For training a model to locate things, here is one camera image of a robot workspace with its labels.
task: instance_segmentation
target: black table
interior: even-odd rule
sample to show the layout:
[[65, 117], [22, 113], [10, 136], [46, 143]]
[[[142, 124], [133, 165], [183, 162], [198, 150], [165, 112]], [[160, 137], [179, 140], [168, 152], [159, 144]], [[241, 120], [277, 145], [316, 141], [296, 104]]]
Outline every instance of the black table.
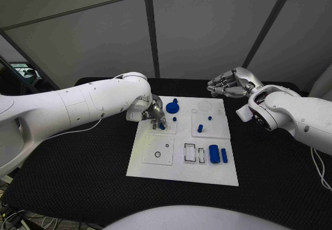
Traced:
[[[103, 79], [85, 78], [77, 84]], [[149, 83], [156, 95], [211, 97], [205, 80], [149, 79]], [[266, 84], [299, 92], [290, 83]], [[269, 132], [256, 122], [243, 123], [235, 110], [246, 98], [222, 99], [240, 187], [126, 177], [137, 123], [126, 121], [123, 112], [93, 130], [39, 145], [9, 186], [4, 203], [98, 224], [152, 207], [201, 205], [251, 214], [292, 229], [331, 229], [332, 193], [321, 185], [309, 147], [286, 130]], [[322, 159], [331, 172], [332, 157], [322, 154]]]

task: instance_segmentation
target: white board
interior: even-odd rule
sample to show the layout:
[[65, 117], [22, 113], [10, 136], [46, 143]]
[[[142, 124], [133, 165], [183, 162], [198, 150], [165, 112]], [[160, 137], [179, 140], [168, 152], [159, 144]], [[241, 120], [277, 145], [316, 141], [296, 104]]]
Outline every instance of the white board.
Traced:
[[[238, 186], [222, 99], [169, 96], [160, 98], [169, 127], [165, 130], [153, 129], [150, 120], [139, 123], [127, 176]], [[170, 114], [166, 105], [175, 98], [181, 109]], [[189, 161], [185, 161], [185, 144], [195, 145], [195, 150], [192, 145], [186, 146]], [[218, 164], [209, 161], [211, 145], [218, 145]], [[221, 149], [227, 150], [228, 163], [222, 162]]]

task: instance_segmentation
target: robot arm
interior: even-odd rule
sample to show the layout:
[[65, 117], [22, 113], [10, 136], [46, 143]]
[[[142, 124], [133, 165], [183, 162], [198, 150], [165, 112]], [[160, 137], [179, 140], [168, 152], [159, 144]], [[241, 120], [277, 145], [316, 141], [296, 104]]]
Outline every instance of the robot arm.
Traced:
[[332, 102], [302, 98], [282, 86], [264, 86], [241, 67], [212, 79], [208, 90], [212, 96], [247, 96], [248, 104], [237, 110], [241, 120], [254, 118], [269, 131], [286, 129], [299, 142], [332, 155]]
[[0, 177], [54, 134], [124, 110], [129, 121], [155, 119], [166, 126], [162, 107], [137, 72], [52, 92], [0, 95]]

